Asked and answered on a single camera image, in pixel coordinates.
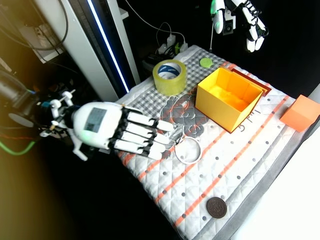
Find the white plug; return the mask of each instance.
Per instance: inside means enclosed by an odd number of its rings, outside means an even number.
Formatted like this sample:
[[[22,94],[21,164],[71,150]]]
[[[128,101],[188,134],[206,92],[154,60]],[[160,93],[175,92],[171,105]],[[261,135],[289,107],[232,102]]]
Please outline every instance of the white plug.
[[[167,50],[167,45],[166,45],[165,43],[163,43],[163,44],[159,47],[158,53],[159,53],[159,54],[164,54],[166,50]]]
[[[185,50],[188,48],[188,43],[183,43],[182,46],[180,47],[180,53],[183,53]]]
[[[170,35],[166,39],[167,48],[170,48],[175,43],[176,43],[176,35],[173,35],[173,34],[170,33]]]

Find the red wire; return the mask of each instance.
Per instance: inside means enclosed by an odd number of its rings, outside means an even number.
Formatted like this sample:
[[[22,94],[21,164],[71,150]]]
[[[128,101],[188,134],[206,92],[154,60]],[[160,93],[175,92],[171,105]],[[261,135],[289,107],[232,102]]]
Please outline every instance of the red wire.
[[[5,139],[13,139],[13,140],[33,140],[33,137],[28,137],[28,136],[7,136],[5,134],[0,134],[0,138],[5,138]]]

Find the gray fabric border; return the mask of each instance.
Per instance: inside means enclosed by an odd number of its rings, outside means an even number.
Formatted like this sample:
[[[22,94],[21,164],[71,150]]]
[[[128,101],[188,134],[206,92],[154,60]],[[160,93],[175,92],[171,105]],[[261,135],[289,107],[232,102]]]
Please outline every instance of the gray fabric border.
[[[288,127],[285,126],[283,130],[281,131],[281,134],[286,131]],[[295,132],[289,142],[286,144],[284,149],[281,151],[280,155],[277,157],[277,159],[274,161],[270,169],[267,171],[267,173],[264,175],[264,177],[260,180],[260,182],[254,187],[254,189],[248,194],[248,196],[243,200],[241,205],[238,207],[238,209],[235,211],[233,216],[227,221],[227,223],[223,226],[223,228],[213,237],[212,240],[228,240],[230,239],[233,234],[238,230],[238,228],[242,225],[246,217],[248,216],[251,209],[257,204],[257,202],[260,200],[260,198],[263,196],[263,194],[269,189],[271,184],[274,182],[274,180],[277,178],[279,173],[282,171],[284,166],[288,163],[290,160],[290,157],[294,153],[294,151],[297,149],[297,147],[300,145],[301,140],[304,136],[304,132]],[[272,145],[276,144],[281,136],[278,136]],[[273,147],[270,146],[270,148],[267,150],[267,152],[263,155],[263,158],[266,158],[270,152],[272,151]],[[263,164],[262,159],[256,164],[256,166],[253,168],[252,172],[254,172],[258,167]],[[241,182],[241,185],[246,183],[251,177],[250,173],[243,179]],[[229,202],[236,196],[236,194],[239,192],[239,188],[237,188],[231,196],[226,200],[227,205],[229,205]],[[202,230],[193,238],[193,240],[199,240],[201,235],[203,235],[207,229],[213,224],[215,221],[215,218],[211,218],[208,223],[202,228]]]

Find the green round lid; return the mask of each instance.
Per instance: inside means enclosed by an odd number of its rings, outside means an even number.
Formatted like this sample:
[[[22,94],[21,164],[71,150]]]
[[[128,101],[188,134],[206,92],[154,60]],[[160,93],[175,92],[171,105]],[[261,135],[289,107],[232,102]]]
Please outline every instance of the green round lid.
[[[213,62],[212,62],[212,60],[210,58],[205,57],[205,58],[202,58],[200,60],[200,66],[203,67],[203,68],[207,68],[208,69],[208,68],[211,67],[212,64],[213,64]]]

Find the white ring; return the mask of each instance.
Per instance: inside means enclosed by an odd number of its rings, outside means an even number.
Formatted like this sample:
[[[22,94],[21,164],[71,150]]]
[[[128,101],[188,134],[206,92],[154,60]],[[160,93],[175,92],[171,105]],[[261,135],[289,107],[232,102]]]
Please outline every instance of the white ring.
[[[183,137],[183,138],[180,140],[180,142],[178,143],[178,145],[179,145],[180,143],[182,143],[185,139],[193,140],[193,141],[198,145],[199,150],[200,150],[200,153],[199,153],[198,158],[197,158],[196,160],[194,160],[194,161],[191,161],[191,162],[184,161],[184,160],[180,157],[181,154],[177,154],[177,152],[176,152],[176,146],[174,146],[174,153],[175,153],[176,157],[179,159],[179,161],[182,162],[183,164],[187,164],[187,165],[196,164],[197,162],[199,162],[199,160],[200,160],[201,157],[202,157],[202,148],[201,148],[201,146],[200,146],[200,143],[199,143],[198,140],[194,139],[193,137],[185,136],[185,137]]]

